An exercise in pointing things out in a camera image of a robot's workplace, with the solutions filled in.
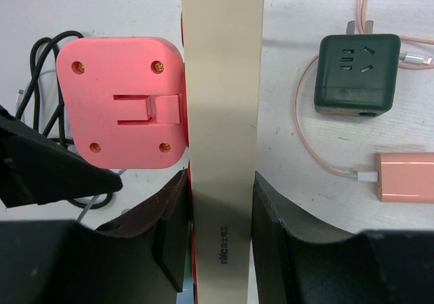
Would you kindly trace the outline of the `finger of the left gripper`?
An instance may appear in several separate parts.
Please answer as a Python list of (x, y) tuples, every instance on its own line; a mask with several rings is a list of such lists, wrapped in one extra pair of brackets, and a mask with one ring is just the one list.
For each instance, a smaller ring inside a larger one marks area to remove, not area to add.
[(119, 191), (121, 177), (34, 131), (1, 108), (1, 201), (44, 205)]

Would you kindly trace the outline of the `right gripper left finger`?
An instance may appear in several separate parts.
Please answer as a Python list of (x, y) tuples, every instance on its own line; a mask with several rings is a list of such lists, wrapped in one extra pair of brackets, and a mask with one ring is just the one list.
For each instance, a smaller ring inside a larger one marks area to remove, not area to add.
[(1, 223), (2, 303), (175, 303), (182, 291), (189, 183), (179, 171), (125, 214)]

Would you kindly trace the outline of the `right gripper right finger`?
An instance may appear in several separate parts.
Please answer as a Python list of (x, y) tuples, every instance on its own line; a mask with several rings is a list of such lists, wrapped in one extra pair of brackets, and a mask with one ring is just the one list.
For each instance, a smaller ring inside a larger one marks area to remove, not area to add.
[(255, 175), (252, 248), (261, 303), (432, 303), (433, 232), (349, 233)]

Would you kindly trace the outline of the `coral pink plug adapter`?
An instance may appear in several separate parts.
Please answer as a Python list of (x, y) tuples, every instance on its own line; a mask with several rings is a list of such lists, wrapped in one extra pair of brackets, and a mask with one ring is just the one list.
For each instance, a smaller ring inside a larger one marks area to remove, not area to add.
[(161, 169), (187, 143), (184, 63), (160, 37), (82, 38), (56, 60), (75, 146), (108, 169)]

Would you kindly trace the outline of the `salmon pink usb charger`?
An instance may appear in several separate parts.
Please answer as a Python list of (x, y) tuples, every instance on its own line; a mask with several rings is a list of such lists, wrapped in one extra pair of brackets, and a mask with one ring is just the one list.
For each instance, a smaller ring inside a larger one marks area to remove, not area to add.
[(433, 203), (433, 153), (377, 153), (374, 160), (379, 201)]

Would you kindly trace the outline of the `dark green cube socket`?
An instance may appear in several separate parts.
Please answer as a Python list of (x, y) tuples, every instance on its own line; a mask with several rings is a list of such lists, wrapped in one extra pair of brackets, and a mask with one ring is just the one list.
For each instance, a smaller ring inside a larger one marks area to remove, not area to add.
[(323, 115), (378, 117), (393, 106), (401, 39), (394, 34), (343, 35), (321, 40), (314, 106)]

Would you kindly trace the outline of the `beige power strip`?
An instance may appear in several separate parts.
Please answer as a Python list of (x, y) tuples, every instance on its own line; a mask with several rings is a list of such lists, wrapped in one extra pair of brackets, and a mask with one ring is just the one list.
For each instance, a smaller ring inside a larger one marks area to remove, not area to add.
[(182, 0), (197, 300), (246, 303), (264, 0)]

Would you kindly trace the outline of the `green plug adapter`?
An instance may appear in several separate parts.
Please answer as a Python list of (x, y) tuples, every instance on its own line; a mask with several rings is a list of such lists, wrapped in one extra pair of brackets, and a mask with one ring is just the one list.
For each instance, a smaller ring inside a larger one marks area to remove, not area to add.
[(193, 279), (193, 224), (188, 221), (187, 224), (187, 241), (186, 254), (184, 262), (184, 283)]

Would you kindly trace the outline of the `light blue plug adapter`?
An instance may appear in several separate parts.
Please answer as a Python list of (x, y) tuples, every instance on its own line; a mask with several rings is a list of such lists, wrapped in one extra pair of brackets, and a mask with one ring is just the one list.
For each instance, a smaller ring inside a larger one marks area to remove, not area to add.
[(187, 281), (183, 284), (182, 292), (177, 294), (176, 304), (195, 304), (194, 283)]

